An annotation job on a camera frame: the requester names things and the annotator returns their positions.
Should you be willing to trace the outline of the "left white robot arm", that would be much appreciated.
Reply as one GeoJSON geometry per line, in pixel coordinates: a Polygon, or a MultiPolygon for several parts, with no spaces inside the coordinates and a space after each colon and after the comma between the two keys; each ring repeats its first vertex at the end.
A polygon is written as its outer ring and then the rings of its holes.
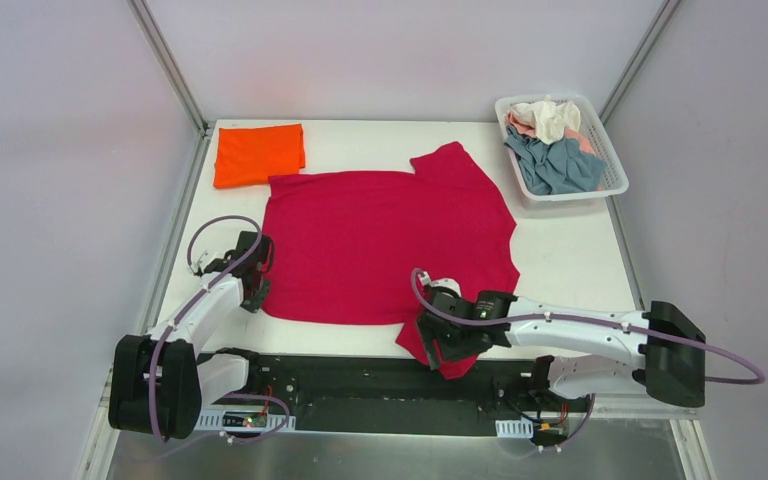
{"type": "Polygon", "coordinates": [[[107,416],[112,428],[185,439],[207,404],[228,393],[246,405],[263,396],[265,378],[249,367],[247,354],[204,347],[234,312],[260,310],[273,259],[270,237],[240,232],[234,248],[197,266],[199,284],[190,299],[146,334],[119,340],[107,416]]]}

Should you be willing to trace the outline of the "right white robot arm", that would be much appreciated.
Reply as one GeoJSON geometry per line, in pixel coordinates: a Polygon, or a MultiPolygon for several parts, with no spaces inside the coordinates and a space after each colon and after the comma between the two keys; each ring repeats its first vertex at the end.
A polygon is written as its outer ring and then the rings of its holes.
{"type": "Polygon", "coordinates": [[[570,356],[534,360],[526,385],[543,410],[591,394],[640,394],[682,408],[705,404],[701,331],[674,305],[648,311],[598,312],[485,290],[476,300],[430,287],[416,320],[424,357],[433,370],[494,346],[547,347],[570,356]]]}

